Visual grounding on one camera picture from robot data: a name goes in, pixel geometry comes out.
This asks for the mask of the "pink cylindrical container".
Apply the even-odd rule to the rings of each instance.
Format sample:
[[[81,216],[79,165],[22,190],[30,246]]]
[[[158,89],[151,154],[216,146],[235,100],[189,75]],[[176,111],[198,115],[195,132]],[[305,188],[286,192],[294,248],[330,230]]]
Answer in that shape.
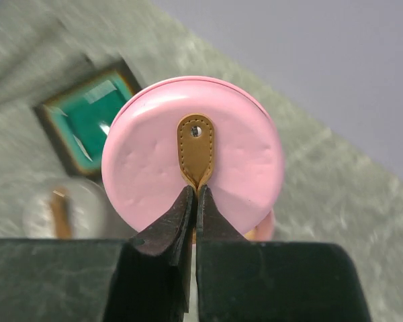
[[[252,230],[244,234],[247,240],[254,242],[270,241],[275,228],[275,214],[271,210],[268,215]]]

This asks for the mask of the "pink round lid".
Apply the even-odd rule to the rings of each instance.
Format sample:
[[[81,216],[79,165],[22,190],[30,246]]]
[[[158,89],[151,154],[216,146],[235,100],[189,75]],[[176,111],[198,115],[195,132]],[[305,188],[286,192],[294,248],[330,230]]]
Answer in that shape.
[[[185,186],[207,185],[217,208],[241,234],[273,210],[284,177],[277,129],[239,87],[207,76],[155,83],[113,120],[101,174],[118,215],[142,231]]]

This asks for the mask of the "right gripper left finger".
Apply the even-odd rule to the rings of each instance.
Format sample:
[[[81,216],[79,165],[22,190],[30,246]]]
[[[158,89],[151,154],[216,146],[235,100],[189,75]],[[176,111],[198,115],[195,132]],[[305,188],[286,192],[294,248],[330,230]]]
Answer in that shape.
[[[0,321],[182,321],[193,189],[129,239],[0,239]]]

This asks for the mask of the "grey round lid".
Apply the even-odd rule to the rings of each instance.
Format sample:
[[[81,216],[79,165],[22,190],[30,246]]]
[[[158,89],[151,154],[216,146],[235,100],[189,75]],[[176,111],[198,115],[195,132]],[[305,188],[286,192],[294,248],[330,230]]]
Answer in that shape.
[[[100,238],[107,226],[107,198],[86,178],[53,178],[26,202],[22,217],[29,238]]]

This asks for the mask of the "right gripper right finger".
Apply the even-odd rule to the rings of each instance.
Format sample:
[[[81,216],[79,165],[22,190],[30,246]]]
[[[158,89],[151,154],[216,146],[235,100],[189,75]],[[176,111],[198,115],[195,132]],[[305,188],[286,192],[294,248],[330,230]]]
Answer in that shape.
[[[249,241],[198,197],[196,278],[200,321],[370,321],[355,265],[339,245]]]

